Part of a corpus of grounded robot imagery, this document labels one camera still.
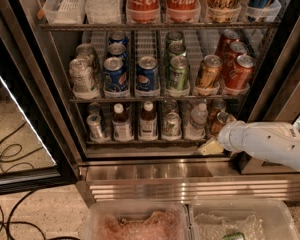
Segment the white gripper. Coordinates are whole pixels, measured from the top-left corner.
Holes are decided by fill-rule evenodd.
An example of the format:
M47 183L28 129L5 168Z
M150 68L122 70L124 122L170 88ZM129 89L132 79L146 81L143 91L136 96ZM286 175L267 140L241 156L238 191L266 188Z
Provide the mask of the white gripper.
M264 122L245 123L229 114L226 124L215 138L209 139L198 148L202 155L220 154L226 149L231 152L244 151L250 156L260 156L266 151L264 137L267 124Z

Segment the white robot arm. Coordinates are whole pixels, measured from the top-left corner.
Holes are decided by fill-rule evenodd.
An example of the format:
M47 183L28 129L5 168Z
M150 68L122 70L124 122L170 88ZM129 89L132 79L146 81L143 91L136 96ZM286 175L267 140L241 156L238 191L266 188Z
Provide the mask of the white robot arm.
M300 134L286 122L232 121L222 127L218 137L210 138L198 148L201 155L224 150L245 152L253 158L300 172Z

